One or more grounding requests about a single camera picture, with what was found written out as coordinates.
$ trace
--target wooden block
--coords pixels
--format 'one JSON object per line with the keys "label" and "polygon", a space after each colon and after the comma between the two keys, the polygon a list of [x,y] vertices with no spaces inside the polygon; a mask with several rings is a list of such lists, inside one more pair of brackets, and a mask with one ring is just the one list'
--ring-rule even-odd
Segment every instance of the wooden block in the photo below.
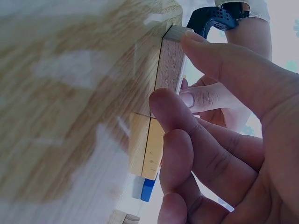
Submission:
{"label": "wooden block", "polygon": [[155,118],[150,119],[142,176],[155,180],[163,154],[164,130]]}
{"label": "wooden block", "polygon": [[139,217],[137,217],[137,216],[133,216],[133,215],[131,215],[131,214],[127,214],[126,219],[131,220],[131,221],[137,221],[137,222],[140,221],[140,218],[139,218]]}
{"label": "wooden block", "polygon": [[155,90],[169,88],[179,94],[186,56],[180,40],[190,28],[172,25],[162,40]]}
{"label": "wooden block", "polygon": [[133,216],[131,214],[127,214],[125,221],[123,224],[138,224],[140,221],[140,218],[137,216]]}
{"label": "wooden block", "polygon": [[151,196],[151,193],[153,192],[155,182],[156,182],[156,180],[152,181],[149,179],[145,179],[143,188],[142,188],[141,198],[140,198],[142,201],[150,202],[150,196]]}
{"label": "wooden block", "polygon": [[139,222],[125,219],[123,224],[139,224]]}
{"label": "wooden block", "polygon": [[137,176],[142,175],[149,126],[150,117],[130,114],[129,166],[130,173]]}
{"label": "wooden block", "polygon": [[113,210],[108,224],[122,224],[126,219],[126,212],[119,211],[119,210]]}

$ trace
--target black watch strap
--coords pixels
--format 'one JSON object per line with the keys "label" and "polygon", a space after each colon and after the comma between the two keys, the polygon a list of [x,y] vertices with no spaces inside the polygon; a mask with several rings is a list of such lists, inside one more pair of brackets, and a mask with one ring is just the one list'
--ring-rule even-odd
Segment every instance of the black watch strap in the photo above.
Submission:
{"label": "black watch strap", "polygon": [[187,27],[207,38],[211,27],[223,31],[231,30],[239,25],[238,19],[248,16],[249,12],[242,10],[241,3],[226,3],[222,7],[204,7],[195,10]]}

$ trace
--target knuckle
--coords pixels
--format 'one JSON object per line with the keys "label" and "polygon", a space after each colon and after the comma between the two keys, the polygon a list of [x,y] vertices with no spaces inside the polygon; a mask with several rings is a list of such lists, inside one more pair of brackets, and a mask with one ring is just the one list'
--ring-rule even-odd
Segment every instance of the knuckle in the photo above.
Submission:
{"label": "knuckle", "polygon": [[217,95],[210,90],[201,90],[197,93],[197,103],[202,109],[208,109],[213,106]]}
{"label": "knuckle", "polygon": [[207,163],[206,182],[210,183],[222,175],[229,166],[232,155],[228,152],[217,153],[210,162]]}
{"label": "knuckle", "polygon": [[237,150],[239,144],[240,144],[241,138],[242,138],[241,134],[237,134],[236,136],[234,136],[233,138],[231,138],[228,141],[228,145],[225,147],[226,150],[228,152],[230,152],[231,154],[234,154],[235,151]]}

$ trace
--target table surface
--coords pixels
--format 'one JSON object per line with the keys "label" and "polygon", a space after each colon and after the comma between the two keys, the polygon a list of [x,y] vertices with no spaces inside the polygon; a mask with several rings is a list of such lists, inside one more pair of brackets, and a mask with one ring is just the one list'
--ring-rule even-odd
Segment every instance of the table surface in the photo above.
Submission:
{"label": "table surface", "polygon": [[182,12],[174,0],[1,1],[0,223],[138,215],[129,117],[150,114],[161,39]]}

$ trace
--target wood grain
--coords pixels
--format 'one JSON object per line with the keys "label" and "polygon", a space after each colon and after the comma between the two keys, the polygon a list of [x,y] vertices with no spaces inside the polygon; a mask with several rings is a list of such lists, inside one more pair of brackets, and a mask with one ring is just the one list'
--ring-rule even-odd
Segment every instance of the wood grain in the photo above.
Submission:
{"label": "wood grain", "polygon": [[129,165],[130,172],[137,176],[142,175],[142,167],[150,127],[150,117],[132,113],[130,116],[129,137]]}
{"label": "wood grain", "polygon": [[173,25],[163,37],[155,90],[169,88],[179,94],[186,61],[180,40],[187,30],[192,29]]}
{"label": "wood grain", "polygon": [[[106,223],[127,204],[129,115],[150,115],[181,6],[1,1],[0,15],[0,223]],[[123,211],[138,215],[139,203]]]}
{"label": "wood grain", "polygon": [[163,155],[163,136],[164,130],[160,123],[155,118],[151,118],[142,169],[142,176],[146,179],[156,179]]}

